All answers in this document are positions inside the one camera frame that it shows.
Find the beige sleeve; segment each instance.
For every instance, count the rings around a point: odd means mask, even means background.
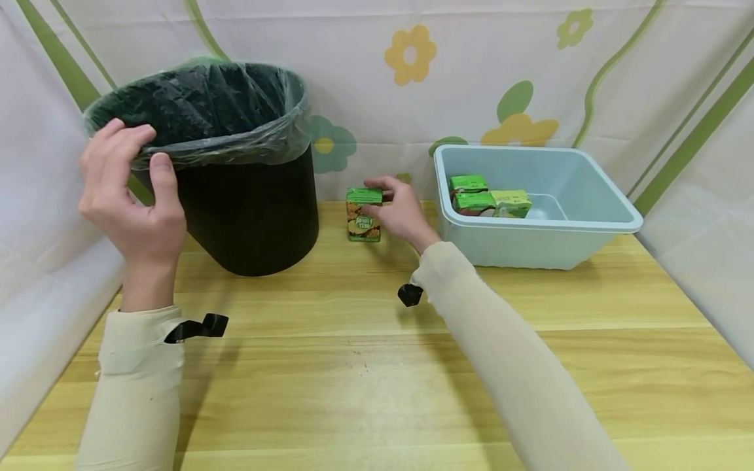
[[[178,439],[183,345],[165,344],[178,307],[112,312],[76,471],[170,471]]]
[[[412,282],[471,361],[527,469],[629,469],[566,369],[453,244],[429,247]]]

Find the garbage bag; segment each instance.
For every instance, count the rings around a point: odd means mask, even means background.
[[[280,67],[217,60],[189,63],[118,88],[84,110],[92,136],[113,118],[151,124],[157,137],[133,161],[166,152],[177,170],[209,164],[285,164],[309,147],[304,81]]]

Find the wooden table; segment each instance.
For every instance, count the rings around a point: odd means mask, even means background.
[[[320,211],[317,246],[272,277],[233,276],[188,244],[176,302],[231,323],[223,339],[186,343],[176,468],[522,469],[443,321],[396,298],[416,255],[389,237],[349,243],[343,204]],[[480,273],[557,354],[633,469],[754,469],[754,375],[634,237],[568,273]],[[101,337],[102,323],[0,470],[70,469]]]

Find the hand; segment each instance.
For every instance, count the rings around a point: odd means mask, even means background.
[[[362,213],[377,218],[386,231],[410,243],[419,255],[433,243],[440,242],[440,236],[427,222],[411,185],[391,176],[367,179],[364,185],[381,188],[383,200],[392,203],[387,206],[364,205]]]
[[[186,220],[167,154],[155,154],[149,162],[154,206],[140,206],[128,191],[131,161],[156,135],[148,124],[126,128],[114,119],[97,131],[79,159],[84,195],[78,210],[126,262],[124,312],[173,304],[176,266],[185,242]]]

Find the plastic bin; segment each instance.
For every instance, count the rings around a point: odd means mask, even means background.
[[[587,154],[571,148],[442,145],[434,153],[438,231],[477,266],[570,270],[643,218]],[[462,216],[448,179],[476,173],[491,189],[526,190],[525,219]]]
[[[274,274],[316,243],[308,91],[297,74],[192,61],[118,88],[84,113],[90,135],[113,118],[157,130],[132,172],[152,191],[149,158],[169,154],[188,232],[224,269]]]

